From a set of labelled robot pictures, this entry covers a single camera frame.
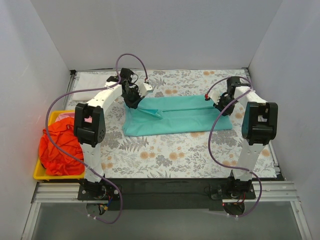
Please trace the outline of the teal t shirt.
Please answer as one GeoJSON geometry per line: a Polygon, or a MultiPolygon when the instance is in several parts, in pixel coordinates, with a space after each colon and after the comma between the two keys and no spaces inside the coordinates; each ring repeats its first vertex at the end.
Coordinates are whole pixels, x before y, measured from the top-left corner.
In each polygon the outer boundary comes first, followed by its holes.
{"type": "Polygon", "coordinates": [[[202,95],[146,97],[137,108],[125,107],[127,137],[210,131],[220,111],[202,95]]]}

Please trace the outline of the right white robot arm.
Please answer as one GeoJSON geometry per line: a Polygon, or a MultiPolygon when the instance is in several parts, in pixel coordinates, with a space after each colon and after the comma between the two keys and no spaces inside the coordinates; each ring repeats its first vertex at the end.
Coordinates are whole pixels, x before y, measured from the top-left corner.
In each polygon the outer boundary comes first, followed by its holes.
{"type": "Polygon", "coordinates": [[[229,76],[226,91],[219,93],[210,87],[205,100],[213,101],[219,117],[230,116],[235,105],[244,107],[241,125],[242,150],[236,166],[230,167],[230,176],[222,190],[232,199],[251,191],[253,170],[258,158],[271,140],[276,137],[278,126],[278,105],[268,102],[256,94],[252,82],[242,76],[229,76]]]}

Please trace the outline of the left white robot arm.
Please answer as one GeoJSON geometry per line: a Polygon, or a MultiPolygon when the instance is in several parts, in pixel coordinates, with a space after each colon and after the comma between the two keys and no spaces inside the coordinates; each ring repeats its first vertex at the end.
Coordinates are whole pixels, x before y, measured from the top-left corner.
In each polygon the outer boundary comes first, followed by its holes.
{"type": "Polygon", "coordinates": [[[101,163],[101,142],[106,135],[105,112],[111,104],[122,97],[128,108],[136,109],[145,96],[153,91],[146,78],[141,83],[133,81],[134,72],[122,68],[120,76],[109,77],[103,90],[86,103],[78,103],[74,112],[74,136],[80,143],[85,165],[84,179],[93,183],[89,194],[95,200],[106,196],[106,187],[99,183],[104,176],[101,163]]]}

